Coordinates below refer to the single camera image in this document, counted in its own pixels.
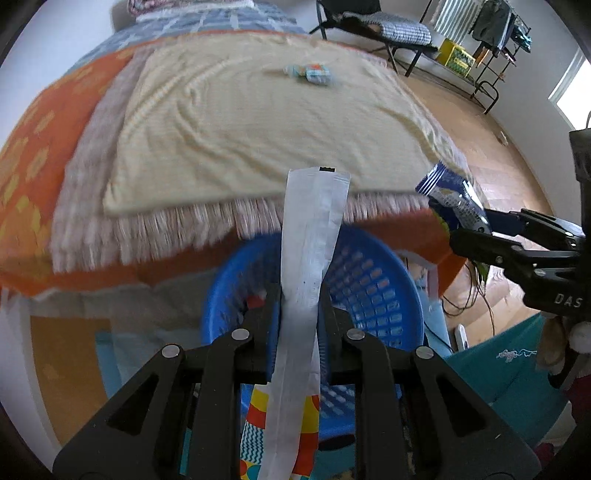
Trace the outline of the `orange patterned bedsheet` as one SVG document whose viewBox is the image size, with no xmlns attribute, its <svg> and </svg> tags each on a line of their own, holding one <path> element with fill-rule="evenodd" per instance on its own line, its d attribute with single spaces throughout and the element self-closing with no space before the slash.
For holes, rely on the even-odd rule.
<svg viewBox="0 0 591 480">
<path fill-rule="evenodd" d="M 221 265 L 239 242 L 280 229 L 276 200 L 180 208 L 125 221 L 107 232 L 97 269 L 76 259 L 53 268 L 50 240 L 65 169 L 95 109 L 130 63 L 110 53 L 54 82 L 31 103 L 1 152 L 1 283 L 28 297 L 52 290 L 98 291 L 154 285 Z"/>
</svg>

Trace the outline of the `grey fringed blanket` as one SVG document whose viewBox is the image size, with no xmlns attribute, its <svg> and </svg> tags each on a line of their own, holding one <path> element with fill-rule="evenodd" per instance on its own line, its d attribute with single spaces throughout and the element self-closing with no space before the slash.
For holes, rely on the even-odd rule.
<svg viewBox="0 0 591 480">
<path fill-rule="evenodd" d="M 142 218 L 180 208 L 224 206 L 239 201 L 182 205 L 124 215 L 111 215 L 104 210 L 103 196 L 114 164 L 118 137 L 127 104 L 140 72 L 146 59 L 154 51 L 180 41 L 183 40 L 150 45 L 136 50 L 130 63 L 95 109 L 66 166 L 55 209 L 50 242 L 55 271 L 60 273 L 70 271 L 76 259 L 81 259 L 87 268 L 97 269 L 107 258 L 108 230 L 121 226 L 125 221 L 138 222 Z M 285 193 L 286 189 L 280 197 L 242 200 L 276 200 L 283 208 Z M 344 219 L 346 222 L 376 219 L 420 210 L 426 205 L 426 200 L 415 190 L 407 194 L 394 194 L 355 193 L 351 189 Z M 283 212 L 280 216 L 280 228 L 282 224 Z"/>
</svg>

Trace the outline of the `cream yellow knitted blanket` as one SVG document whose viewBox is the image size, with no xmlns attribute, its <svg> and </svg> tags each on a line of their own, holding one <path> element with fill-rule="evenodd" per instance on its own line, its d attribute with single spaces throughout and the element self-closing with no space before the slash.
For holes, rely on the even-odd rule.
<svg viewBox="0 0 591 480">
<path fill-rule="evenodd" d="M 332 84 L 288 77 L 322 64 Z M 154 51 L 127 104 L 103 196 L 111 215 L 280 197 L 291 170 L 332 167 L 355 193 L 407 194 L 467 160 L 378 58 L 312 37 L 199 35 Z"/>
</svg>

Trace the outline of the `black clothes rack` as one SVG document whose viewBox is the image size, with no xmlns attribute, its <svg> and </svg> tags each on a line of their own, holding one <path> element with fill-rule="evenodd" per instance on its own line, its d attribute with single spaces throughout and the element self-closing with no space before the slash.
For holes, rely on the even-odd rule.
<svg viewBox="0 0 591 480">
<path fill-rule="evenodd" d="M 478 42 L 474 53 L 478 73 L 470 99 L 488 115 L 500 99 L 498 84 L 517 64 L 517 54 L 531 52 L 531 27 L 509 1 L 484 1 L 469 33 Z"/>
</svg>

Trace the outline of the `black folding chair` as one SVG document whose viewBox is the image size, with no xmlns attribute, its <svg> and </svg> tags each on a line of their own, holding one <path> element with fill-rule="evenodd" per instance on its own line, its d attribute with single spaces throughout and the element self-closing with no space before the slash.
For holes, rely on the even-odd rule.
<svg viewBox="0 0 591 480">
<path fill-rule="evenodd" d="M 363 26 L 359 20 L 360 15 L 384 12 L 380 1 L 315 1 L 315 11 L 317 12 L 318 25 L 308 34 L 312 35 L 320 31 L 322 39 L 327 40 L 327 31 L 336 29 L 381 43 L 382 47 L 374 50 L 374 53 L 385 50 L 394 71 L 398 71 L 394 54 L 398 50 L 413 52 L 414 58 L 407 67 L 406 77 L 411 75 L 422 56 L 435 58 L 439 54 L 438 47 L 433 44 L 433 37 L 431 44 L 426 46 L 395 43 L 379 37 L 375 32 Z"/>
</svg>

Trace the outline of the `grey checkered chair cushion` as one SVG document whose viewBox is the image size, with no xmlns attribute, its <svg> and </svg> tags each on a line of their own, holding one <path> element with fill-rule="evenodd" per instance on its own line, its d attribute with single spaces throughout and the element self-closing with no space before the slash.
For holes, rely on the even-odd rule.
<svg viewBox="0 0 591 480">
<path fill-rule="evenodd" d="M 395 43 L 426 46 L 432 42 L 429 28 L 420 22 L 386 12 L 360 15 L 363 26 L 379 37 Z"/>
</svg>

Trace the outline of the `blue checkered bed cover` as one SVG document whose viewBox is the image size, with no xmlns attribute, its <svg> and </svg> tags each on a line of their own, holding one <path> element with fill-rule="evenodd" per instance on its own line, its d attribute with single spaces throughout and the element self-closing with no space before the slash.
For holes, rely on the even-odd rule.
<svg viewBox="0 0 591 480">
<path fill-rule="evenodd" d="M 164 13 L 159 18 L 141 19 L 114 33 L 81 57 L 69 70 L 72 73 L 92 61 L 128 47 L 185 34 L 209 31 L 271 31 L 304 34 L 294 18 L 274 4 L 260 2 L 240 8 L 201 10 L 191 13 Z"/>
</svg>

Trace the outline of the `yellow green crate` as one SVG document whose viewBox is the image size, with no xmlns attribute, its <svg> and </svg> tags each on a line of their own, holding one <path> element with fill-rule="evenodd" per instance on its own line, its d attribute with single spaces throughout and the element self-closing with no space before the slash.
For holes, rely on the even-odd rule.
<svg viewBox="0 0 591 480">
<path fill-rule="evenodd" d="M 462 78 L 468 77 L 476 62 L 464 47 L 448 38 L 439 48 L 436 61 Z"/>
</svg>

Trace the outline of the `blue chip bag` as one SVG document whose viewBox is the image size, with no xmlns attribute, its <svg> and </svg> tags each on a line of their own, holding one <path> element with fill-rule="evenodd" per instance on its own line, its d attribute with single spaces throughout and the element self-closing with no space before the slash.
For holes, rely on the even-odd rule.
<svg viewBox="0 0 591 480">
<path fill-rule="evenodd" d="M 445 220 L 450 219 L 453 229 L 464 228 L 491 234 L 485 208 L 475 187 L 461 174 L 439 162 L 418 183 L 415 191 L 430 199 Z"/>
</svg>

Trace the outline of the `small colourful trash packet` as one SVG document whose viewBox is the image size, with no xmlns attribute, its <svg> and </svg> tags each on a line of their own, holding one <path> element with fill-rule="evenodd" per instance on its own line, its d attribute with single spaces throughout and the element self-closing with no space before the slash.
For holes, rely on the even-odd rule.
<svg viewBox="0 0 591 480">
<path fill-rule="evenodd" d="M 283 72 L 290 78 L 317 86 L 332 84 L 332 73 L 322 64 L 288 65 L 283 68 Z"/>
</svg>

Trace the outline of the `folded floral quilt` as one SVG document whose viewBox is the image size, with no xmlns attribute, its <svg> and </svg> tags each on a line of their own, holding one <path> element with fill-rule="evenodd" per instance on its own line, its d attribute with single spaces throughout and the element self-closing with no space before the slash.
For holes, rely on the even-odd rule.
<svg viewBox="0 0 591 480">
<path fill-rule="evenodd" d="M 137 20 L 167 18 L 206 10 L 252 8 L 253 1 L 128 1 L 127 10 Z"/>
</svg>

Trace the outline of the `blue plastic mesh basket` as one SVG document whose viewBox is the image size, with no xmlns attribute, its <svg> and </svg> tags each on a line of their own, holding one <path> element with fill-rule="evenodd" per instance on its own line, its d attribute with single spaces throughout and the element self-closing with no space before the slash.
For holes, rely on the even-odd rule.
<svg viewBox="0 0 591 480">
<path fill-rule="evenodd" d="M 226 262 L 209 290 L 201 339 L 226 342 L 231 333 L 250 333 L 242 323 L 246 312 L 259 308 L 269 284 L 280 284 L 280 234 L 246 242 Z M 424 339 L 423 311 L 413 278 L 396 254 L 365 231 L 339 230 L 332 262 L 322 280 L 332 305 L 346 310 L 353 327 L 342 338 L 342 354 L 351 375 L 346 384 L 324 384 L 305 401 L 304 430 L 320 440 L 354 434 L 363 449 L 400 446 L 404 435 L 399 411 L 400 379 Z M 270 382 L 245 382 L 238 374 L 246 425 L 260 437 L 266 428 Z"/>
</svg>

